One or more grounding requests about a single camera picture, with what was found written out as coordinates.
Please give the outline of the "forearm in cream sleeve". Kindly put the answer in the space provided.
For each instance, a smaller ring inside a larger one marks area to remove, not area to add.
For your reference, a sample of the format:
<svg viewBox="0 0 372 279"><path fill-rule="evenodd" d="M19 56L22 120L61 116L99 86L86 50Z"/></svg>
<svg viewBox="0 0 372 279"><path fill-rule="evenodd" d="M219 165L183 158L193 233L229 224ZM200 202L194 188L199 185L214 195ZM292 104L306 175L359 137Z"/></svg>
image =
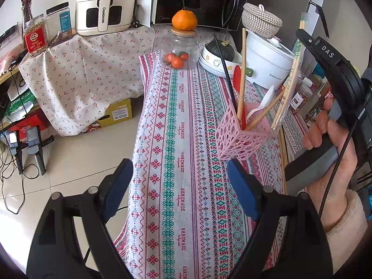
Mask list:
<svg viewBox="0 0 372 279"><path fill-rule="evenodd" d="M347 190L347 209L340 221L326 233L332 257L333 273L350 258L364 236L368 224L359 195Z"/></svg>

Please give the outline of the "person's right hand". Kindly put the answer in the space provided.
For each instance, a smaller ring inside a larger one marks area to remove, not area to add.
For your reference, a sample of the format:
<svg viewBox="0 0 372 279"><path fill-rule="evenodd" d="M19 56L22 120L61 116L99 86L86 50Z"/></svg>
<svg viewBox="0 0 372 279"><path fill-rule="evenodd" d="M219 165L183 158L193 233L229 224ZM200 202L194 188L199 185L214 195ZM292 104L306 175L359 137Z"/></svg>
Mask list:
<svg viewBox="0 0 372 279"><path fill-rule="evenodd" d="M315 122L303 137L303 146L307 150L318 148L322 144L322 136L327 134L338 151L341 151L348 131L335 120L329 118L328 112L334 104L332 98L324 101L324 110L320 112ZM349 181L357 166L357 156L352 140L349 141L342 159L333 174L330 168L324 176L307 186L307 192L317 210L323 209L321 222L326 232L330 231L342 218L347 209L345 196Z"/></svg>

